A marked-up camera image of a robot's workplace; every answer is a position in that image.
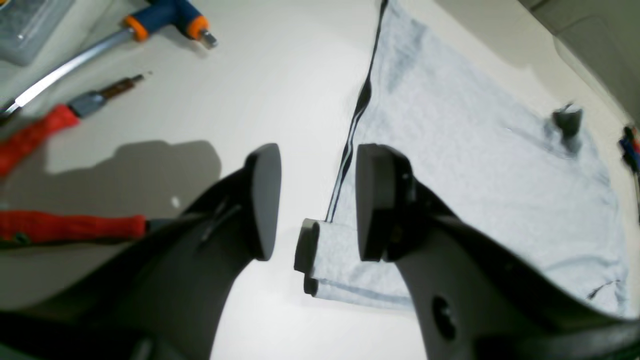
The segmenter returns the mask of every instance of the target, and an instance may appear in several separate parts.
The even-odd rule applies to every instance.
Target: gray towel
[[[576,135],[580,147],[568,147],[553,123],[517,103],[396,0],[383,11],[369,79],[371,98],[354,116],[328,222],[318,222],[310,271],[316,297],[412,309],[394,264],[358,258],[351,159],[358,144],[380,143],[404,153],[416,178],[463,221],[577,299],[627,314],[618,200],[587,131]]]

